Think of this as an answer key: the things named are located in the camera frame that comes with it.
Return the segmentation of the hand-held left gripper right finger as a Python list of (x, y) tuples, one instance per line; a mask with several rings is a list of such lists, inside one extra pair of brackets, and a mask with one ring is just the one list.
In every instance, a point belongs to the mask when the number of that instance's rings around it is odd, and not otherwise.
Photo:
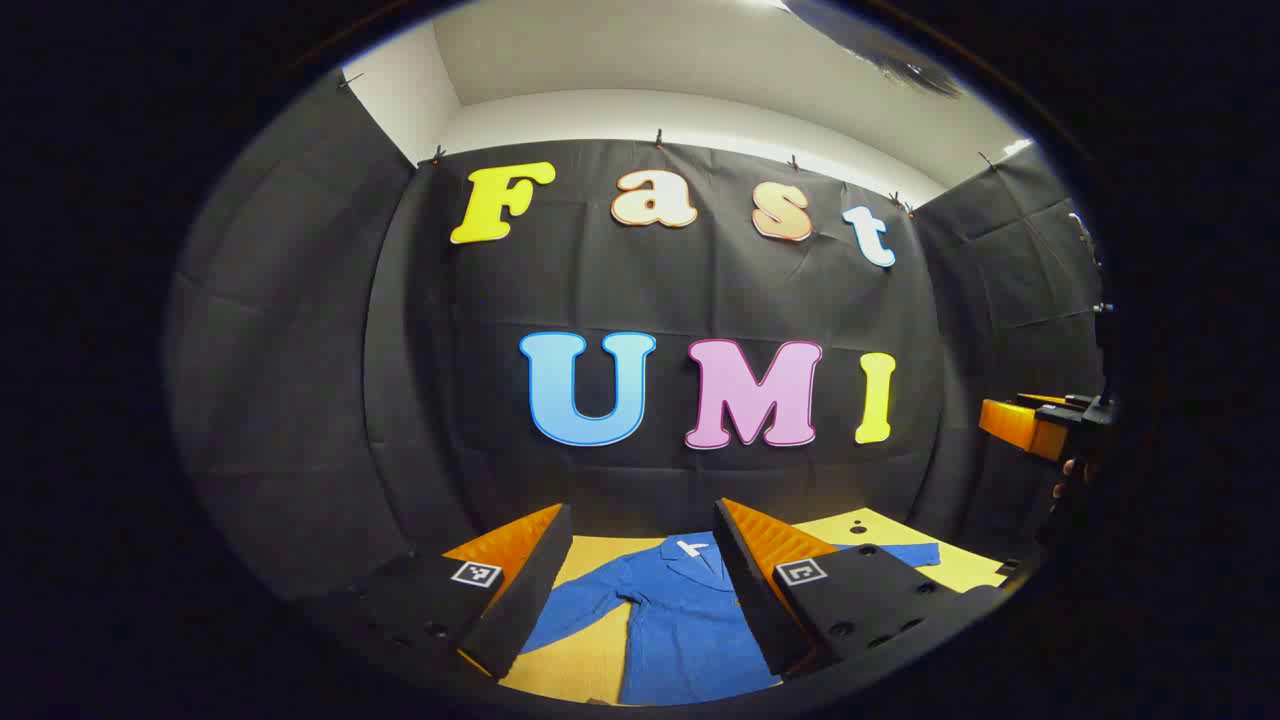
[(840, 550), (730, 498), (716, 502), (713, 533), (765, 664), (786, 682), (831, 667), (893, 673), (1009, 596), (952, 591), (882, 544)]

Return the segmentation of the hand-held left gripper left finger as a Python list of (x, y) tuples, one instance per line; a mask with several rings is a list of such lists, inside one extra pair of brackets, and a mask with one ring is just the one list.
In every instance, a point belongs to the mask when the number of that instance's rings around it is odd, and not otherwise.
[(416, 673), (504, 678), (572, 544), (554, 503), (440, 553), (412, 551), (346, 591), (356, 626)]

